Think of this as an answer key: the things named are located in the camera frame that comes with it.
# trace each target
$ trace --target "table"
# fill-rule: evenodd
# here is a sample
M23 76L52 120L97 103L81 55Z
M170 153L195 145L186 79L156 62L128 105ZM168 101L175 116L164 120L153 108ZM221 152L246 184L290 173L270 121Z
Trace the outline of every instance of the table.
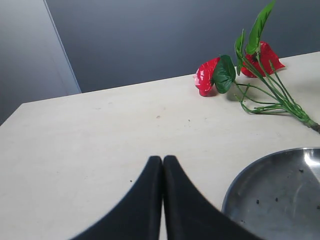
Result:
M320 52L281 62L287 89L320 122ZM118 203L151 155L176 155L220 209L248 164L320 146L293 117L250 115L230 99L201 97L186 75L22 104L0 127L0 239L73 237Z

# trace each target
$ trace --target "white wall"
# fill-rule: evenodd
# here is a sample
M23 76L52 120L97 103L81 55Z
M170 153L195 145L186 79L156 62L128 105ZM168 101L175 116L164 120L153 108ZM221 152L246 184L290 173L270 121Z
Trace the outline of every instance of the white wall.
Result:
M22 103L80 93L43 0L0 0L0 124Z

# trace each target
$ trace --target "white table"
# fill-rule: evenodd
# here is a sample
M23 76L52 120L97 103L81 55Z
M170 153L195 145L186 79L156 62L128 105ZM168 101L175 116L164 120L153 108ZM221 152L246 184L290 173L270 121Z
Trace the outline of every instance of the white table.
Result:
M320 122L320 52L281 61L284 84ZM25 103L0 127L0 239L73 237L118 203L151 155L176 155L221 208L248 164L319 146L320 135L293 117L201 97L191 75Z

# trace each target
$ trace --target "metal bowl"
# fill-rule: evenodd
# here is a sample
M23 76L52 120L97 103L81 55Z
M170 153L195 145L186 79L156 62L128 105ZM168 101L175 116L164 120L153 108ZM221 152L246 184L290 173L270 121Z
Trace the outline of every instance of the metal bowl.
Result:
M320 147L253 162L233 180L222 212L266 240L320 240Z

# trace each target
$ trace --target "black object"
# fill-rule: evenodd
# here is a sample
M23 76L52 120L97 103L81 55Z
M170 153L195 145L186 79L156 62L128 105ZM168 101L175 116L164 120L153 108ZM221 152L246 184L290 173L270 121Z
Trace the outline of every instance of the black object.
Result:
M212 206L175 156L150 157L119 204L73 240L158 240L162 196L168 240L260 240Z
M164 212L168 240L260 240L212 206L175 156L166 156Z
M163 167L151 156L138 180L111 212L73 240L158 240Z

